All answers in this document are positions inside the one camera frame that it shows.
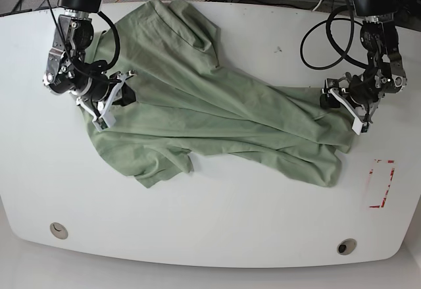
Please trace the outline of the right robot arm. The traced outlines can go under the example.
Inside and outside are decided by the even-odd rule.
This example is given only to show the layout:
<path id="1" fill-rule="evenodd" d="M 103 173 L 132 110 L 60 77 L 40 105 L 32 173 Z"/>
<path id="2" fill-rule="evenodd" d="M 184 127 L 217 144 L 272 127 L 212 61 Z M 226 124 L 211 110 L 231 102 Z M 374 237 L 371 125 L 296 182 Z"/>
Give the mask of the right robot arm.
<path id="1" fill-rule="evenodd" d="M 58 0 L 64 12 L 53 17 L 53 46 L 43 75 L 43 84 L 51 93 L 70 93 L 77 106 L 91 115 L 92 123 L 100 131 L 116 122 L 112 106 L 124 107 L 136 100 L 134 91 L 126 83 L 136 75 L 134 71 L 107 75 L 117 63 L 121 45 L 116 26 L 100 11 L 101 3 L 102 0 Z M 111 61 L 85 61 L 86 49 L 94 37 L 91 14 L 97 14 L 110 26 L 114 38 Z"/>

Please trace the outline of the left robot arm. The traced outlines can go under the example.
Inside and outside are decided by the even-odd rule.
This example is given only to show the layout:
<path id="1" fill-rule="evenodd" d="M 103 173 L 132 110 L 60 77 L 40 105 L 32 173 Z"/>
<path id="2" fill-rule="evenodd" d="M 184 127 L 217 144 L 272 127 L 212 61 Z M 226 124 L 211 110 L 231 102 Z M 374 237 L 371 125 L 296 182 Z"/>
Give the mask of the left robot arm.
<path id="1" fill-rule="evenodd" d="M 353 115 L 358 132 L 365 132 L 381 98 L 400 92 L 407 77 L 394 22 L 396 0 L 353 0 L 353 7 L 363 19 L 360 41 L 367 51 L 368 63 L 361 75 L 347 72 L 339 79 L 326 79 L 320 104 L 324 108 L 344 106 Z"/>

